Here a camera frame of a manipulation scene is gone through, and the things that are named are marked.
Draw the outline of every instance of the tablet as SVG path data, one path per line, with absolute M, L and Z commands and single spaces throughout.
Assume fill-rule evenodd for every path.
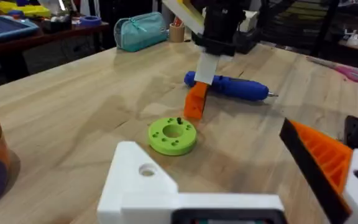
M 0 16 L 0 41 L 8 41 L 35 33 L 39 27 L 28 19 Z

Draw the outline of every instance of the pink object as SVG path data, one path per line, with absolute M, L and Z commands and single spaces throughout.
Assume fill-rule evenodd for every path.
M 337 65 L 334 62 L 329 62 L 329 61 L 325 61 L 325 60 L 321 60 L 321 59 L 313 58 L 313 57 L 306 57 L 306 59 L 310 62 L 314 62 L 319 65 L 334 69 L 335 71 L 346 76 L 348 79 L 358 83 L 358 68 Z

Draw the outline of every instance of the workbench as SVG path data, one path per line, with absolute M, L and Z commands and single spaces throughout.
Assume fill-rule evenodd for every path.
M 279 138 L 284 117 L 333 138 L 358 116 L 358 84 L 305 55 L 257 45 L 220 62 L 217 73 L 267 85 L 264 102 L 208 93 L 194 150 L 168 157 L 147 144 L 147 128 L 181 116 L 196 69 L 194 43 L 164 42 L 136 53 L 111 49 L 0 86 L 0 121 L 11 148 L 11 179 L 0 223 L 97 223 L 96 207 L 114 149 L 136 141 L 182 192 L 279 194 L 292 224 L 324 214 Z

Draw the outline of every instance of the teal pencil case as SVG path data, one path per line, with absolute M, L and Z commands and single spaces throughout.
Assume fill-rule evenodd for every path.
M 167 25 L 159 12 L 123 18 L 114 26 L 117 46 L 136 52 L 168 39 Z

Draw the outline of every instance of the orange ribbed part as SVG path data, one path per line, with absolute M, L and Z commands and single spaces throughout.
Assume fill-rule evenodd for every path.
M 197 82 L 186 96 L 184 115 L 187 118 L 201 119 L 205 105 L 208 84 Z
M 342 195 L 352 157 L 352 149 L 325 134 L 296 121 L 290 121 L 326 179 Z

